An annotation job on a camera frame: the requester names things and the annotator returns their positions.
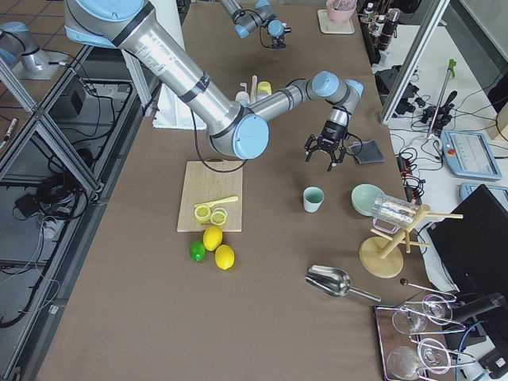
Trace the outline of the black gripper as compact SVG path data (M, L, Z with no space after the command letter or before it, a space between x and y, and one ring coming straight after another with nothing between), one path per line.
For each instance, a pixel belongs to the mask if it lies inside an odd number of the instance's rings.
M271 48L285 48L285 35L291 32L290 27L284 25L272 25L271 26Z
M318 137L310 134L304 149L306 152L306 162L309 162L313 153L317 150L326 152L330 156L330 163L327 171L332 171L338 164L344 161L346 148L343 140L348 138L348 127L340 125L334 121L327 121Z

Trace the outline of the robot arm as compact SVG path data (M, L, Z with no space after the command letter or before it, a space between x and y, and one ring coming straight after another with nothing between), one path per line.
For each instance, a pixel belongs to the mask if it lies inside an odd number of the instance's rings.
M221 0L226 13L230 16L233 27L239 38L245 39L255 30L265 29L271 38L270 44L262 45L269 49L283 49L286 47L285 36L291 32L277 16L269 1L256 1L253 10L247 10L238 1Z
M211 147L223 155L247 161L260 156L269 141L268 122L309 100L325 99L332 112L319 136L311 135L304 149L330 156L330 167L341 163L351 135L348 124L363 86L321 71L312 79L296 79L283 89L245 106L225 97L157 21L150 1L66 1L65 29L70 40L102 48L119 48L134 55L207 127Z

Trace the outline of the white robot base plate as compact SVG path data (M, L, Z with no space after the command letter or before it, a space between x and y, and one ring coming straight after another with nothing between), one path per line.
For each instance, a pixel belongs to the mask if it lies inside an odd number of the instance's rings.
M152 125L157 129L206 129L206 123L196 113L191 112L191 109L163 83Z

